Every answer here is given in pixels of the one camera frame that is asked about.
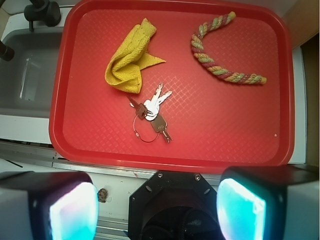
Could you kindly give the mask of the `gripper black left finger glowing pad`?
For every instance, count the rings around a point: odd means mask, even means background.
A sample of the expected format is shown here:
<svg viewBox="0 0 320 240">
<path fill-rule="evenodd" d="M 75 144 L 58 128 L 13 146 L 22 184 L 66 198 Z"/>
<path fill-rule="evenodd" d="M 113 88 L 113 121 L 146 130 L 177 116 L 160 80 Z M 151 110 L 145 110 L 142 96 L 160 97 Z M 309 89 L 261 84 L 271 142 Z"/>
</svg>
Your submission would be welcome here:
<svg viewBox="0 0 320 240">
<path fill-rule="evenodd" d="M 82 171 L 0 174 L 2 240 L 92 240 L 98 193 Z"/>
</svg>

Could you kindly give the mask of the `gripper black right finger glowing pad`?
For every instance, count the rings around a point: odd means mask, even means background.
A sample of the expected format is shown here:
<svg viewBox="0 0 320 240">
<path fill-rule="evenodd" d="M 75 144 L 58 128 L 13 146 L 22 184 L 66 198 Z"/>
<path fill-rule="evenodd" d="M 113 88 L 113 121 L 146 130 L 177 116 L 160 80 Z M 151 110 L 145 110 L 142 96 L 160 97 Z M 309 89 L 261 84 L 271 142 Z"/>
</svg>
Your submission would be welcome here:
<svg viewBox="0 0 320 240">
<path fill-rule="evenodd" d="M 220 178 L 216 210 L 226 240 L 318 240 L 319 168 L 229 167 Z"/>
</svg>

